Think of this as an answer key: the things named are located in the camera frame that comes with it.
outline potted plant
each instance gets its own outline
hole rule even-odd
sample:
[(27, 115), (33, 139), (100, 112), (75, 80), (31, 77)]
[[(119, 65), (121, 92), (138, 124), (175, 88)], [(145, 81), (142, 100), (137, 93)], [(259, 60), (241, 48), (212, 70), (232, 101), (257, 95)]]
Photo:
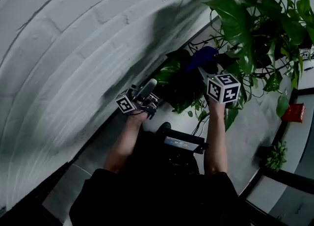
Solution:
[[(280, 93), (276, 112), (281, 117), (288, 108), (287, 93), (279, 91), (283, 76), (291, 79), (292, 88), (297, 87), (303, 71), (302, 56), (310, 52), (314, 42), (310, 0), (211, 0), (204, 4), (211, 8), (211, 14), (217, 12), (221, 28), (208, 40), (190, 43), (193, 56), (185, 50), (168, 54), (169, 59), (154, 75), (160, 95), (174, 112), (195, 106), (196, 114), (205, 89), (197, 76), (197, 66), (215, 74), (219, 64), (241, 82), (238, 100), (225, 111), (226, 129), (252, 98), (252, 88), (258, 87), (258, 80), (263, 83), (264, 92)], [(210, 40), (215, 41), (216, 47), (202, 48)], [(220, 53), (226, 45), (227, 51)], [(283, 65), (276, 66), (279, 59)]]
[(265, 167), (269, 170), (278, 172), (283, 163), (286, 162), (287, 146), (286, 142), (279, 141), (276, 145), (272, 145), (268, 154)]

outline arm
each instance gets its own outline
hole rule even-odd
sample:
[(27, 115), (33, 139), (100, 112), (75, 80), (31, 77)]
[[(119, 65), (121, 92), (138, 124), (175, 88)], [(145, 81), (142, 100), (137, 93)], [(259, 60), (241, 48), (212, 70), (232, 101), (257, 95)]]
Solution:
[(225, 105), (209, 99), (209, 128), (207, 143), (209, 148), (204, 155), (205, 175), (211, 176), (219, 172), (227, 172), (228, 158), (225, 144)]
[(136, 143), (137, 135), (141, 124), (147, 119), (147, 113), (140, 113), (128, 117), (126, 125), (110, 150), (104, 164), (104, 169), (118, 173), (132, 155)]

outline display screen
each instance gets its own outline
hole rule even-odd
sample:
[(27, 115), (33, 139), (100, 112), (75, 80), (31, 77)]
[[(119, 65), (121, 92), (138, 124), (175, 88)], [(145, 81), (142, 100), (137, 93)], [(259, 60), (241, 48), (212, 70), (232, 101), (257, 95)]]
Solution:
[(197, 144), (193, 144), (190, 142), (174, 139), (171, 137), (166, 137), (165, 144), (180, 147), (180, 148), (187, 149), (190, 151), (194, 151), (198, 147)]

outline person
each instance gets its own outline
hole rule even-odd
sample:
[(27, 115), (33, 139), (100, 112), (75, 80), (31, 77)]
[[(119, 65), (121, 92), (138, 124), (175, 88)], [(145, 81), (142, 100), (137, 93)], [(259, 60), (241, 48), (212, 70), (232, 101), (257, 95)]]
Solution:
[[(163, 143), (154, 141), (154, 136), (139, 135), (147, 113), (130, 115), (104, 169), (97, 169), (85, 181), (71, 207), (73, 226), (131, 222), (250, 225), (226, 174), (224, 109), (224, 104), (209, 100), (209, 148), (204, 151), (204, 175), (165, 171), (169, 166), (158, 160), (164, 155)], [(141, 150), (137, 150), (138, 143), (142, 143)]]

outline small potted plant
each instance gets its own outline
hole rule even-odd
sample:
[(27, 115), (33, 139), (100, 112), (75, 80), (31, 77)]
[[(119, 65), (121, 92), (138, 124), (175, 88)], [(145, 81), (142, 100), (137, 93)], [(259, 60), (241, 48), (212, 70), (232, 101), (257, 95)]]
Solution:
[(287, 146), (286, 142), (279, 141), (276, 145), (272, 145), (270, 153), (266, 158), (265, 167), (269, 170), (278, 172), (283, 163), (286, 162)]

